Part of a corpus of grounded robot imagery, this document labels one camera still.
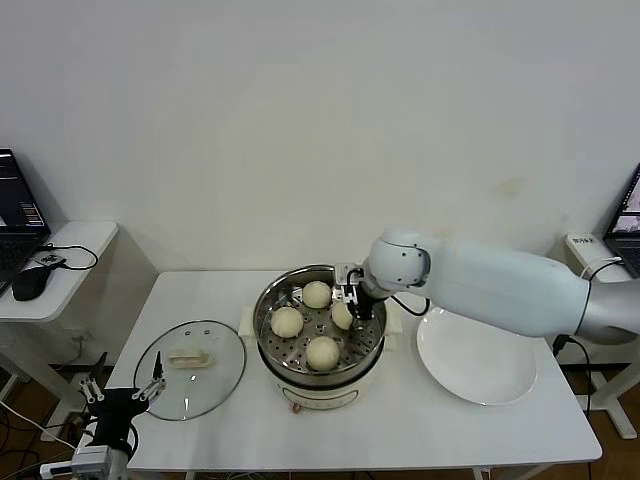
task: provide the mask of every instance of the steamed bun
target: steamed bun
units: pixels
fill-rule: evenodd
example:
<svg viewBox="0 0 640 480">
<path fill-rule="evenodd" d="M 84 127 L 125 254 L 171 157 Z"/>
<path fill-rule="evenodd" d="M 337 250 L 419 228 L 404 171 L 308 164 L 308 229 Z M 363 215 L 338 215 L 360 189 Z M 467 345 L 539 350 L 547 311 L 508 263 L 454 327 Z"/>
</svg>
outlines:
<svg viewBox="0 0 640 480">
<path fill-rule="evenodd" d="M 331 303 L 331 288 L 324 282 L 307 283 L 302 289 L 302 301 L 310 308 L 324 308 Z"/>
<path fill-rule="evenodd" d="M 279 308 L 271 317 L 271 330 L 281 338 L 296 337 L 303 326 L 302 314 L 292 307 Z"/>
<path fill-rule="evenodd" d="M 318 372 L 335 368 L 340 358 L 340 349 L 333 338 L 317 337 L 307 346 L 307 364 Z"/>
<path fill-rule="evenodd" d="M 346 303 L 336 302 L 333 304 L 333 307 L 331 307 L 331 320 L 333 320 L 333 323 L 335 323 L 338 328 L 349 330 L 351 322 L 353 322 L 353 317 Z"/>
</svg>

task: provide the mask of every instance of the laptop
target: laptop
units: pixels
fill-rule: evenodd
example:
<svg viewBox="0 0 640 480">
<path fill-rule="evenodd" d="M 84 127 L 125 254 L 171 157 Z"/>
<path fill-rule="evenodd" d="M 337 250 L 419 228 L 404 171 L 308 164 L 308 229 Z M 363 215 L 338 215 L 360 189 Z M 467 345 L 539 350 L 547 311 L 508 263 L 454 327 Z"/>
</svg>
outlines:
<svg viewBox="0 0 640 480">
<path fill-rule="evenodd" d="M 624 200 L 616 213 L 604 243 L 622 258 L 633 278 L 640 277 L 640 165 L 636 169 Z"/>
<path fill-rule="evenodd" d="M 0 148 L 0 294 L 50 233 L 13 152 Z"/>
</svg>

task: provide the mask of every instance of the perforated steamer tray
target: perforated steamer tray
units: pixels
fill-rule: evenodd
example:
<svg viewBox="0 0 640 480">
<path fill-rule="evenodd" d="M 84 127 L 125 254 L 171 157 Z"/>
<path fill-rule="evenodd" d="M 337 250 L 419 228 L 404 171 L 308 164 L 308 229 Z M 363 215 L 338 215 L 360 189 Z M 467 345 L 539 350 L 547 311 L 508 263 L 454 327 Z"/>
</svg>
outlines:
<svg viewBox="0 0 640 480">
<path fill-rule="evenodd" d="M 342 300 L 342 292 L 333 288 L 332 302 Z M 295 338 L 280 338 L 271 330 L 271 317 L 281 307 L 293 307 L 304 319 L 302 332 Z M 283 366 L 301 373 L 316 374 L 307 365 L 305 351 L 311 340 L 320 336 L 333 338 L 340 348 L 337 373 L 359 364 L 378 344 L 383 331 L 377 319 L 356 322 L 348 331 L 342 330 L 331 319 L 331 305 L 322 309 L 307 307 L 302 302 L 302 288 L 296 288 L 291 295 L 282 295 L 269 309 L 259 332 L 263 351 Z"/>
</svg>

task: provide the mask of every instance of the metal rim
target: metal rim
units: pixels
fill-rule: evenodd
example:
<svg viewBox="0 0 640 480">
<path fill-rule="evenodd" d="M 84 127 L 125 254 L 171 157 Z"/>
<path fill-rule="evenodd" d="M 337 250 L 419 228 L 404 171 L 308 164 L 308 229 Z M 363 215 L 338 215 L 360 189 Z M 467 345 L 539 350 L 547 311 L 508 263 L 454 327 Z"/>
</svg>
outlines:
<svg viewBox="0 0 640 480">
<path fill-rule="evenodd" d="M 295 270 L 291 270 L 289 272 L 286 272 L 282 275 L 280 275 L 278 278 L 276 278 L 273 282 L 271 282 L 269 284 L 269 286 L 262 292 L 262 294 L 260 295 L 260 297 L 258 298 L 255 306 L 254 306 L 254 314 L 255 312 L 258 311 L 258 307 L 263 303 L 264 299 L 267 297 L 267 295 L 274 289 L 277 288 L 282 282 L 288 280 L 290 277 L 294 276 L 294 275 L 298 275 L 298 274 L 302 274 L 302 273 L 312 273 L 314 271 L 325 271 L 325 272 L 333 272 L 334 271 L 334 267 L 332 265 L 327 265 L 327 264 L 314 264 L 314 265 L 307 265 L 304 267 L 300 267 L 297 268 Z M 260 349 L 263 361 L 266 360 L 266 358 L 270 359 L 273 362 L 276 362 L 278 364 L 280 364 L 280 358 L 277 358 L 276 356 L 272 355 L 271 353 L 268 352 L 268 346 L 266 344 L 264 344 L 264 339 L 262 338 L 262 334 L 261 332 L 255 332 L 255 336 L 257 339 L 257 343 L 258 343 L 258 347 Z M 380 338 L 378 338 L 377 342 L 373 345 L 371 345 L 370 347 L 368 347 L 371 351 L 373 350 L 380 350 L 381 348 L 381 344 L 384 341 L 384 331 L 381 333 Z M 301 373 L 305 376 L 309 376 L 309 377 L 331 377 L 331 376 L 335 376 L 336 374 L 340 374 L 340 373 L 346 373 L 349 372 L 350 370 L 353 370 L 355 368 L 357 368 L 360 365 L 360 363 L 352 363 L 349 365 L 346 365 L 344 367 L 341 368 L 337 368 L 337 369 L 333 369 L 331 371 L 328 372 L 320 372 L 320 371 L 316 371 L 316 370 L 308 370 L 305 371 L 304 373 L 302 372 L 296 372 L 296 373 Z"/>
<path fill-rule="evenodd" d="M 156 342 L 158 340 L 160 340 L 162 337 L 164 337 L 165 335 L 171 333 L 172 331 L 180 328 L 180 327 L 184 327 L 185 325 L 191 325 L 192 323 L 217 323 L 218 325 L 222 325 L 225 328 L 228 328 L 229 330 L 231 330 L 233 333 L 236 334 L 236 336 L 238 337 L 238 340 L 240 340 L 240 345 L 242 345 L 242 370 L 240 372 L 240 376 L 238 377 L 238 380 L 236 381 L 235 385 L 233 386 L 233 388 L 231 390 L 229 390 L 229 393 L 222 399 L 222 401 L 220 401 L 218 404 L 214 405 L 213 407 L 211 407 L 209 410 L 206 410 L 202 413 L 199 413 L 198 415 L 195 415 L 193 417 L 189 417 L 186 419 L 181 419 L 181 418 L 165 418 L 162 417 L 160 415 L 157 415 L 153 412 L 151 412 L 150 410 L 147 410 L 147 413 L 149 413 L 150 415 L 159 418 L 160 420 L 165 420 L 167 422 L 186 422 L 188 420 L 193 420 L 194 418 L 198 418 L 201 417 L 202 415 L 206 415 L 209 412 L 212 412 L 213 410 L 215 410 L 216 408 L 218 408 L 220 405 L 222 405 L 224 402 L 226 402 L 228 400 L 228 398 L 231 396 L 231 394 L 233 392 L 235 392 L 236 388 L 238 388 L 238 385 L 240 384 L 240 380 L 242 380 L 242 377 L 244 376 L 244 371 L 247 367 L 247 349 L 244 346 L 244 342 L 242 341 L 242 339 L 240 338 L 240 336 L 238 335 L 238 332 L 236 330 L 234 330 L 233 328 L 231 328 L 229 325 L 227 325 L 226 323 L 222 323 L 222 322 L 218 322 L 216 320 L 192 320 L 190 322 L 185 322 L 185 323 L 181 323 L 180 325 L 176 325 L 173 328 L 170 328 L 169 330 L 167 330 L 166 332 L 164 332 L 162 335 L 160 335 L 159 337 L 157 337 L 146 349 L 145 351 L 142 353 L 142 355 L 140 356 L 140 359 L 138 360 L 138 364 L 136 365 L 136 370 L 133 372 L 133 387 L 134 388 L 140 388 L 138 385 L 136 385 L 136 377 L 138 376 L 138 368 L 140 368 L 140 363 L 142 362 L 142 359 L 145 357 L 145 355 L 147 354 L 147 352 L 149 350 L 151 350 L 151 347 L 153 347 Z"/>
<path fill-rule="evenodd" d="M 282 375 L 280 375 L 275 368 L 273 368 L 273 365 L 271 365 L 269 362 L 266 361 L 265 358 L 265 353 L 262 351 L 262 348 L 260 347 L 260 345 L 258 345 L 258 353 L 260 353 L 260 358 L 262 358 L 262 363 L 264 365 L 266 365 L 266 367 L 269 369 L 269 371 L 280 381 L 295 387 L 295 388 L 299 388 L 302 390 L 309 390 L 309 391 L 331 391 L 331 390 L 336 390 L 338 388 L 343 388 L 346 387 L 348 385 L 351 385 L 354 382 L 357 382 L 358 380 L 360 380 L 361 378 L 363 378 L 367 373 L 369 373 L 371 370 L 373 370 L 373 368 L 378 364 L 378 362 L 380 361 L 380 357 L 382 356 L 382 352 L 384 350 L 384 337 L 382 338 L 382 345 L 380 346 L 381 348 L 378 349 L 378 351 L 376 351 L 375 354 L 375 358 L 373 359 L 373 361 L 371 362 L 371 364 L 369 366 L 367 366 L 366 369 L 364 369 L 362 372 L 360 372 L 358 375 L 354 376 L 353 378 L 350 378 L 349 380 L 346 380 L 342 383 L 338 383 L 336 385 L 317 385 L 317 386 L 309 386 L 309 385 L 303 385 L 301 383 L 297 383 L 294 382 L 293 380 L 290 380 L 286 377 L 283 377 Z"/>
</svg>

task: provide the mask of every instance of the wall stain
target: wall stain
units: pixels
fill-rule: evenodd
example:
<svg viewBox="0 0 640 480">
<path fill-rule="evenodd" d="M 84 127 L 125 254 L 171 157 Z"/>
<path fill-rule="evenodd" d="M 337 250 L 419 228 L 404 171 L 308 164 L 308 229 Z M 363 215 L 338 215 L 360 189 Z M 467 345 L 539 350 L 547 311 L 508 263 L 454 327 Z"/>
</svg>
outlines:
<svg viewBox="0 0 640 480">
<path fill-rule="evenodd" d="M 491 194 L 502 200 L 509 202 L 520 196 L 525 189 L 529 179 L 527 177 L 511 177 L 504 182 L 500 182 L 491 188 Z"/>
</svg>

